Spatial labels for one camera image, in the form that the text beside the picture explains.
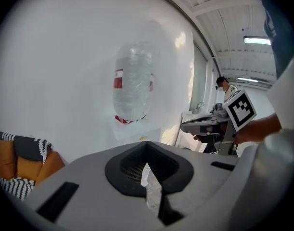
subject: plastic water bottle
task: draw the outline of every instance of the plastic water bottle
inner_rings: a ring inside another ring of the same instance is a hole
[[[114,81],[114,108],[119,118],[138,121],[148,113],[154,84],[154,68],[159,58],[148,42],[127,44],[117,53]]]

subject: ceiling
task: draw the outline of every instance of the ceiling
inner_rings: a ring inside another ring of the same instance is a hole
[[[270,45],[245,44],[244,36],[266,37],[261,0],[173,0],[197,25],[223,76],[232,83],[268,89],[276,81]],[[259,80],[239,81],[237,77]]]

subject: orange cushion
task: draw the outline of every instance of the orange cushion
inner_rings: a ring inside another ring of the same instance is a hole
[[[42,162],[30,161],[19,156],[17,159],[17,176],[36,181],[42,167]]]
[[[56,173],[64,167],[64,163],[58,152],[51,152],[45,160],[43,168],[39,173],[35,186],[38,186],[42,181]]]
[[[13,141],[0,140],[0,176],[7,180],[16,177]]]

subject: ceiling beam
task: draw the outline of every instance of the ceiling beam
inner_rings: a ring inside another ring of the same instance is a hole
[[[244,70],[228,70],[228,69],[222,69],[222,72],[223,72],[223,75],[236,75],[239,77],[253,77],[253,78],[265,79],[269,81],[276,81],[276,76],[257,73],[257,72],[250,72],[250,71],[244,71]]]
[[[192,7],[192,13],[196,17],[213,10],[219,10],[233,6],[260,4],[262,4],[261,0],[210,0]]]
[[[238,83],[238,82],[231,82],[231,84],[234,86],[250,87],[250,88],[256,88],[256,89],[265,90],[265,91],[269,90],[269,88],[265,88],[265,87],[261,87],[257,85],[251,85],[251,84],[244,84],[244,83]]]
[[[240,58],[256,58],[262,61],[274,61],[274,55],[271,53],[261,53],[254,51],[221,51],[217,53],[218,58],[240,57]]]
[[[167,0],[169,1],[172,5],[175,5],[178,10],[181,10],[183,13],[185,13],[188,16],[188,20],[191,20],[193,24],[195,25],[196,28],[194,28],[193,31],[193,37],[194,40],[195,38],[197,39],[197,43],[199,45],[199,50],[202,51],[202,54],[204,55],[205,58],[212,59],[214,57],[214,61],[217,64],[217,70],[219,74],[221,75],[221,65],[220,61],[217,58],[217,51],[215,49],[214,44],[212,43],[211,38],[207,34],[206,30],[204,27],[201,25],[201,23],[198,21],[198,19],[193,16],[191,9],[182,1],[182,0]]]

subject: fluorescent light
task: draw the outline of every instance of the fluorescent light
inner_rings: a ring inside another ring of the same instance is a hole
[[[267,45],[271,45],[271,41],[268,38],[264,38],[264,37],[245,36],[244,37],[244,43],[246,43],[246,44],[267,44]]]
[[[251,82],[255,82],[257,83],[258,80],[255,80],[255,79],[246,79],[246,78],[241,78],[241,77],[238,77],[239,80],[246,80],[246,81],[251,81]]]

